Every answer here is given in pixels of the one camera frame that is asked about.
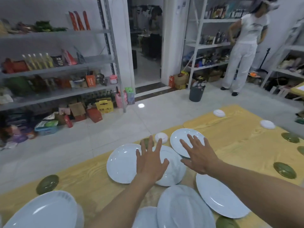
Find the gray metal shelf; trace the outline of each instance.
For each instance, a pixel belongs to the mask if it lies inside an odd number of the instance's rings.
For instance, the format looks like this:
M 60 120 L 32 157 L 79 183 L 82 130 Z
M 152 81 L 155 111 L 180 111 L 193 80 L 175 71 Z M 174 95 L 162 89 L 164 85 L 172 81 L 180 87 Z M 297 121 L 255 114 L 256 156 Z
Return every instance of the gray metal shelf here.
M 67 98 L 67 97 L 81 95 L 81 94 L 86 94 L 86 93 L 90 93 L 90 92 L 94 92 L 94 91 L 111 89 L 111 88 L 115 88 L 116 86 L 119 86 L 119 84 L 118 83 L 110 84 L 109 79 L 108 79 L 107 86 L 102 86 L 99 84 L 94 88 L 88 87 L 88 88 L 78 88 L 78 89 L 63 89 L 63 90 L 57 90 L 57 91 L 52 91 L 52 92 L 47 92 L 47 93 L 36 94 L 34 96 L 24 97 L 17 101 L 0 105 L 0 111 L 15 109 L 15 108 L 24 107 L 27 105 L 33 105 L 33 104 L 42 103 L 42 102 L 46 102 L 46 101 L 53 101 L 53 100 Z
M 10 77 L 18 77 L 18 76 L 31 76 L 35 74 L 44 74 L 44 73 L 52 73 L 52 72 L 61 72 L 61 71 L 70 71 L 70 70 L 81 70 L 86 68 L 98 68 L 104 64 L 115 63 L 112 59 L 111 55 L 97 55 L 85 57 L 87 63 L 85 64 L 77 64 L 72 66 L 61 66 L 54 67 L 42 70 L 32 70 L 27 72 L 19 72 L 19 73 L 0 73 L 0 79 L 10 78 Z
M 57 36 L 77 36 L 77 35 L 89 35 L 99 33 L 110 33 L 109 29 L 95 29 L 95 30 L 82 30 L 82 31 L 60 31 L 60 32 L 41 32 L 41 33 L 27 33 L 27 34 L 6 34 L 1 35 L 2 39 L 24 39 L 24 38 L 46 38 L 46 37 L 57 37 Z

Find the black trash bin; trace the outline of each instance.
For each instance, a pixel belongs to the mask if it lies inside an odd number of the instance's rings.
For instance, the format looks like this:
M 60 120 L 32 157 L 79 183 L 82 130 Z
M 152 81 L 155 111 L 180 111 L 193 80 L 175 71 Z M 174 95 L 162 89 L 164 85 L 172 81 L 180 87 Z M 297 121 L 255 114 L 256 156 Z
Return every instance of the black trash bin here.
M 193 102 L 199 102 L 202 99 L 204 89 L 205 86 L 191 87 L 189 100 Z

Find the yellow wood grain tabletop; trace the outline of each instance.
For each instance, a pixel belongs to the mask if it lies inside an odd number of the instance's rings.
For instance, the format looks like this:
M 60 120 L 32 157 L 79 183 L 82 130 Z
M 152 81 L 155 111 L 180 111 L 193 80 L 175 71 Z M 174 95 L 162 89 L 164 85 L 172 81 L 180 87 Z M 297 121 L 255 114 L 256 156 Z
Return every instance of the yellow wood grain tabletop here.
M 183 126 L 175 126 L 164 130 L 169 137 L 180 128 L 192 128 L 205 135 L 216 154 L 224 161 L 275 176 L 294 184 L 300 184 L 304 178 L 304 156 L 297 151 L 304 141 L 294 144 L 281 137 L 285 132 L 281 128 L 267 130 L 260 126 L 261 118 L 237 105 L 222 108 L 226 117 L 217 118 L 212 112 L 185 122 Z M 99 155 L 78 165 L 63 170 L 59 176 L 59 184 L 55 190 L 64 190 L 74 196 L 85 214 L 85 226 L 127 185 L 112 181 L 106 171 L 106 162 L 111 152 Z M 294 180 L 280 176 L 272 167 L 281 161 L 289 164 L 297 173 Z M 194 188 L 195 172 L 188 169 L 181 184 Z M 40 180 L 26 184 L 20 188 L 0 195 L 0 214 L 5 224 L 8 219 L 27 202 L 37 196 L 36 186 Z M 157 206 L 158 199 L 166 187 L 154 186 L 145 196 L 141 207 Z M 241 227 L 261 227 L 264 222 L 255 214 L 237 220 Z

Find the shelving unit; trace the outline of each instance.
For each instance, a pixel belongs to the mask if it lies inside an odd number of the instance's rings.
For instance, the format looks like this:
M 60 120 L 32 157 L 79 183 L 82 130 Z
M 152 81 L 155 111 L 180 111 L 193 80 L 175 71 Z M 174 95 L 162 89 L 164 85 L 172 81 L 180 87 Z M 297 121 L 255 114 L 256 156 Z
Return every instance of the shelving unit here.
M 104 89 L 113 89 L 115 87 L 119 87 L 120 92 L 123 93 L 123 87 L 122 87 L 122 81 L 120 76 L 120 69 L 117 59 L 117 51 L 116 51 L 116 45 L 115 45 L 115 39 L 114 39 L 114 32 L 112 27 L 112 19 L 110 15 L 110 8 L 108 0 L 103 0 L 104 2 L 104 9 L 102 8 L 101 0 L 97 0 L 100 18 L 102 22 L 102 29 L 97 30 L 85 30 L 85 31 L 74 31 L 74 30 L 67 30 L 65 32 L 42 32 L 42 33 L 28 33 L 23 35 L 5 35 L 0 37 L 0 40 L 14 40 L 14 39 L 24 39 L 24 38 L 48 38 L 48 37 L 57 37 L 57 36 L 74 36 L 74 35 L 91 35 L 91 34 L 104 34 L 106 47 L 108 51 L 108 55 L 98 55 L 98 56 L 90 56 L 85 57 L 86 63 L 84 64 L 77 64 L 77 65 L 71 65 L 71 66 L 62 66 L 62 67 L 54 67 L 54 68 L 48 68 L 48 69 L 42 69 L 42 70 L 33 70 L 33 71 L 27 71 L 27 72 L 19 72 L 19 73 L 12 73 L 12 74 L 4 74 L 0 73 L 0 79 L 6 79 L 10 77 L 18 77 L 18 76 L 31 76 L 31 75 L 42 75 L 46 73 L 55 73 L 55 72 L 68 72 L 71 70 L 86 70 L 88 68 L 101 68 L 104 64 L 110 64 L 112 74 L 116 74 L 118 78 L 117 84 L 110 84 L 108 80 L 107 86 L 97 85 L 94 88 L 73 88 L 73 89 L 63 89 L 63 90 L 56 90 L 51 91 L 47 93 L 41 93 L 36 95 L 31 95 L 27 97 L 20 97 L 16 98 L 15 102 L 7 103 L 0 105 L 0 111 L 5 111 L 9 109 L 15 109 L 19 107 L 24 107 L 27 105 L 42 103 L 46 101 L 52 101 L 56 99 L 81 95 L 85 93 L 100 91 Z M 123 110 L 126 112 L 126 106 L 123 105 Z
M 296 23 L 291 26 L 290 30 L 287 33 L 285 44 L 278 50 L 277 57 L 275 59 L 275 62 L 273 63 L 270 71 L 266 75 L 263 83 L 261 84 L 261 88 L 263 88 L 268 81 L 269 77 L 272 75 L 273 72 L 280 72 L 284 73 L 290 76 L 294 76 L 297 78 L 304 79 L 304 75 L 301 75 L 296 72 L 291 72 L 287 69 L 279 69 L 277 68 L 278 65 L 282 62 L 284 57 L 286 56 L 287 50 L 294 50 L 294 51 L 300 51 L 304 52 L 304 45 L 293 45 L 294 41 L 296 40 L 297 36 L 301 33 L 301 30 L 303 29 L 304 25 L 304 18 L 298 19 Z
M 191 86 L 191 81 L 192 81 L 192 76 L 193 76 L 193 72 L 196 70 L 201 70 L 201 69 L 207 69 L 207 68 L 211 68 L 211 67 L 216 67 L 216 66 L 221 66 L 221 65 L 226 65 L 229 62 L 225 61 L 225 62 L 221 62 L 221 63 L 217 63 L 211 66 L 202 66 L 202 67 L 194 67 L 195 66 L 195 61 L 197 59 L 197 51 L 199 49 L 208 49 L 208 48 L 215 48 L 215 47 L 222 47 L 222 46 L 228 46 L 230 45 L 230 42 L 224 42 L 224 43 L 220 43 L 220 44 L 212 44 L 212 45 L 200 45 L 200 37 L 202 34 L 202 28 L 203 28 L 203 24 L 209 24 L 209 23 L 231 23 L 231 22 L 236 22 L 239 19 L 204 19 L 205 16 L 205 12 L 206 12 L 206 7 L 207 7 L 207 3 L 208 0 L 202 0 L 203 1 L 203 7 L 202 7 L 202 11 L 201 11 L 201 16 L 200 19 L 198 19 L 198 14 L 197 14 L 197 10 L 196 10 L 196 5 L 194 3 L 194 0 L 191 0 L 192 4 L 194 6 L 194 15 L 195 15 L 195 19 L 189 19 L 190 22 L 196 22 L 197 27 L 198 27 L 198 33 L 196 36 L 196 41 L 195 42 L 191 42 L 191 43 L 185 43 L 186 46 L 190 46 L 190 47 L 194 47 L 194 54 L 192 57 L 192 66 L 188 68 L 191 69 L 190 72 L 190 77 L 189 77 L 189 83 L 188 83 L 188 89 L 190 89 Z

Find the floor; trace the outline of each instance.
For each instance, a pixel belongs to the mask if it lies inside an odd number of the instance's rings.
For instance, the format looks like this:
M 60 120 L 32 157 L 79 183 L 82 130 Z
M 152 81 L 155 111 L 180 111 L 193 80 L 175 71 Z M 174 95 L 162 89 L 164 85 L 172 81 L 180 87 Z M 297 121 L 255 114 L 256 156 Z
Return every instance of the floor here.
M 135 87 L 145 86 L 161 81 L 161 60 L 153 60 L 142 54 L 141 48 L 132 47 L 136 50 L 137 69 L 134 69 Z
M 238 104 L 304 138 L 304 125 L 294 122 L 294 114 L 304 108 L 303 102 L 270 95 L 249 83 L 237 97 L 219 87 L 219 82 L 208 83 L 200 102 L 189 101 L 188 90 L 144 99 L 128 106 L 126 113 L 116 110 L 103 115 L 96 124 L 87 119 L 70 129 L 0 151 L 0 194 L 230 104 Z

